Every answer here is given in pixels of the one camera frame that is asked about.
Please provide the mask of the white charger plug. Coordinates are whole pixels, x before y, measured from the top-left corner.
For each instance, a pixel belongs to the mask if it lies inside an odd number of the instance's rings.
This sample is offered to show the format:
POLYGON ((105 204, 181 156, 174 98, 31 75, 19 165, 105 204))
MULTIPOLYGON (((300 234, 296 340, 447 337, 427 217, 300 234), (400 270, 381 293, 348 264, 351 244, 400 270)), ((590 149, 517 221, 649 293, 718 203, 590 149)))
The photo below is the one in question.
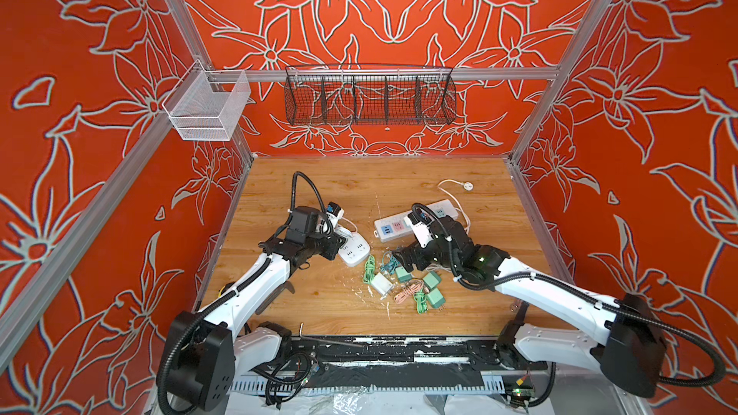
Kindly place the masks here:
POLYGON ((382 298, 386 297, 393 289, 393 282, 382 273, 376 274, 370 281, 370 285, 382 298))

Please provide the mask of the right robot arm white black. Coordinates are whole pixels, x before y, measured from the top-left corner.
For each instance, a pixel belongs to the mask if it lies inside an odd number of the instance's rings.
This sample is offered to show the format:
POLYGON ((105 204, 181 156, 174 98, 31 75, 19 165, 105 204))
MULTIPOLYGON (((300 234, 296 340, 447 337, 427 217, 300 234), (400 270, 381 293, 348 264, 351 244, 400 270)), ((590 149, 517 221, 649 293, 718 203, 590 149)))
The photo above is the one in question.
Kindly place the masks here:
POLYGON ((655 397, 661 384, 707 387, 726 376, 724 359, 713 345, 693 332, 657 320, 647 303, 636 296, 616 299, 590 293, 546 275, 501 249, 476 244, 459 221, 438 216, 422 204, 411 207, 404 223, 415 240, 393 255, 405 269, 421 270, 436 262, 450 269, 454 281, 468 290, 499 292, 574 327, 574 332, 538 332, 524 324, 513 325, 503 354, 509 361, 522 357, 599 371, 615 386, 646 399, 655 397), (666 334, 705 352, 712 371, 703 377, 664 376, 666 334))

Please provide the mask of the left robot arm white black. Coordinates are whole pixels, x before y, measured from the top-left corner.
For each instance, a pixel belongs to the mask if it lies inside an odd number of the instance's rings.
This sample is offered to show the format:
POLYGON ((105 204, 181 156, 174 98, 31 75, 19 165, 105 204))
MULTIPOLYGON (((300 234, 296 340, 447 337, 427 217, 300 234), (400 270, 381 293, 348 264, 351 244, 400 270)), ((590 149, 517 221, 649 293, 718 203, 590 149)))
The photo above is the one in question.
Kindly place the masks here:
POLYGON ((247 273, 207 307, 183 311, 173 320, 156 378, 161 413, 215 410, 226 402, 234 377, 241 372, 265 378, 265 399, 271 405, 286 402, 280 387, 298 394, 309 382, 317 362, 305 352, 288 349, 287 330, 269 324, 244 330, 257 309, 312 257, 334 261, 347 241, 336 228, 338 204, 298 205, 298 182, 306 178, 301 171, 293 174, 288 218, 261 242, 261 254, 247 273))

